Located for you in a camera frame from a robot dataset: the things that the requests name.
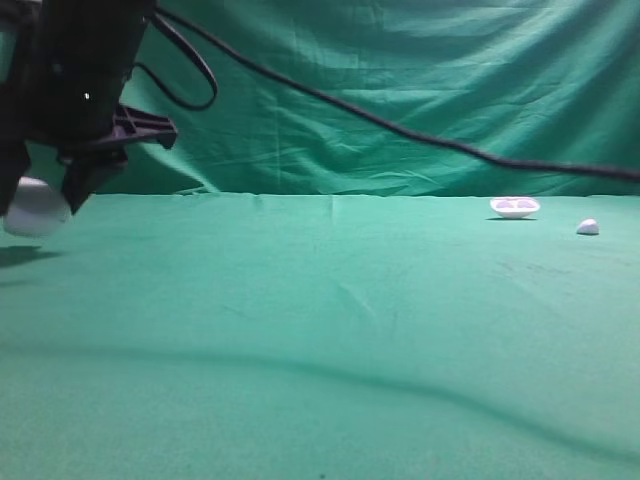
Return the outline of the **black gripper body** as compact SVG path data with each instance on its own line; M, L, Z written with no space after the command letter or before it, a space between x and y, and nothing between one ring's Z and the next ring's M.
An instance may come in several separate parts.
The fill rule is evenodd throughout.
M4 1L1 30L14 36L1 79L1 161L26 162L25 145L64 154L139 142L173 147L167 117L121 102L153 1Z

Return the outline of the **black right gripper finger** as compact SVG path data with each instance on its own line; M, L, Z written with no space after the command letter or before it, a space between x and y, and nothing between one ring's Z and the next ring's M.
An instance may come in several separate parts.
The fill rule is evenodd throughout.
M92 151L69 157L61 193L75 215L89 197L128 165L125 151Z

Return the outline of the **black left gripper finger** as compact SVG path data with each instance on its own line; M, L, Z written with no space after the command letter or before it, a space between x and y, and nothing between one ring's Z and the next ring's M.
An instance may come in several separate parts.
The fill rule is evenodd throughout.
M4 216L16 194L20 179L29 170L29 154L23 141L1 144L0 214Z

